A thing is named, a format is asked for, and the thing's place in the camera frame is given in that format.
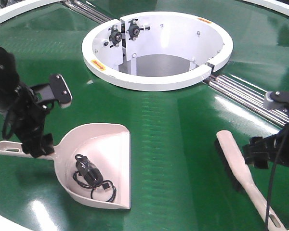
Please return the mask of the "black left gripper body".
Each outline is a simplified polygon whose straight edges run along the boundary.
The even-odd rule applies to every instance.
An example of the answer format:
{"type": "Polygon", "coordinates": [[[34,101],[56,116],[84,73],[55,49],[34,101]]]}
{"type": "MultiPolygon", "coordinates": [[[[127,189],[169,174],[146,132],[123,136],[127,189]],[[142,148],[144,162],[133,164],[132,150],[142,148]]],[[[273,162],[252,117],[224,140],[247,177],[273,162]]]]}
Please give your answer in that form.
{"type": "Polygon", "coordinates": [[[21,143],[38,142],[42,147],[45,118],[54,108],[54,103],[37,104],[37,97],[25,83],[19,83],[14,93],[16,98],[4,117],[2,138],[8,140],[15,134],[21,143]]]}

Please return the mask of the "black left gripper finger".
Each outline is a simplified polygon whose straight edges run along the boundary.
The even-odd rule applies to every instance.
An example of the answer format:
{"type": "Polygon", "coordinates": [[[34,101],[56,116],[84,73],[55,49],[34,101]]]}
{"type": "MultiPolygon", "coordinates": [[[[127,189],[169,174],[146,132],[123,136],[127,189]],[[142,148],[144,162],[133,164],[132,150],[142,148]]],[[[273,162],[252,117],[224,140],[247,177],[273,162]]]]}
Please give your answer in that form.
{"type": "Polygon", "coordinates": [[[33,158],[42,156],[42,147],[38,142],[24,142],[22,143],[22,150],[26,154],[30,154],[33,158]]]}
{"type": "Polygon", "coordinates": [[[50,155],[54,152],[53,135],[51,133],[48,133],[42,137],[42,147],[44,150],[44,155],[50,155]]]}

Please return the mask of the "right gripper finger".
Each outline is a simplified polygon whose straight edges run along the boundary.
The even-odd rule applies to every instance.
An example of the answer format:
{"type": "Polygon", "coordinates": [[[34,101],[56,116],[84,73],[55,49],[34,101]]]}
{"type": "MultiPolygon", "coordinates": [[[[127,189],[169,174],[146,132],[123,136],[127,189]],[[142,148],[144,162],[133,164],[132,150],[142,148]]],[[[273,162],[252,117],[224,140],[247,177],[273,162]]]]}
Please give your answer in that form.
{"type": "Polygon", "coordinates": [[[243,146],[244,156],[271,156],[276,154],[275,136],[252,137],[249,144],[243,146]]]}
{"type": "Polygon", "coordinates": [[[260,159],[258,157],[248,157],[245,159],[245,163],[247,165],[253,165],[255,168],[258,169],[268,169],[268,161],[260,159]]]}

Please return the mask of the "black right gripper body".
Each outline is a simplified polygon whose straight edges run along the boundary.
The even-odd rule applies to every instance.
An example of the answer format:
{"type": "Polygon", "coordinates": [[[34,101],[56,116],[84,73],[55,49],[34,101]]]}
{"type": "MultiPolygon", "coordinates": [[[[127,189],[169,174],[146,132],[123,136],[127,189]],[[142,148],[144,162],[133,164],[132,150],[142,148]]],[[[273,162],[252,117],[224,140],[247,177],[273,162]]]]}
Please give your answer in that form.
{"type": "Polygon", "coordinates": [[[268,160],[289,167],[289,125],[268,137],[268,160]]]}

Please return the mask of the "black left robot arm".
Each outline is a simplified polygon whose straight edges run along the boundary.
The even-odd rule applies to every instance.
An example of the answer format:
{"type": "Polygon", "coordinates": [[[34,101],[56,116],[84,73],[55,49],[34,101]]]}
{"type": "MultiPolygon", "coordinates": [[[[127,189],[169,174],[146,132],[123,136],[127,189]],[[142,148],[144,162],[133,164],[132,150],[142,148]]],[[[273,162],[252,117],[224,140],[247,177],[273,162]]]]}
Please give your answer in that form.
{"type": "Polygon", "coordinates": [[[20,81],[14,55],[0,47],[0,114],[4,117],[1,135],[8,140],[15,134],[23,152],[34,158],[54,152],[52,135],[44,134],[50,109],[39,105],[37,99],[34,91],[20,81]]]}

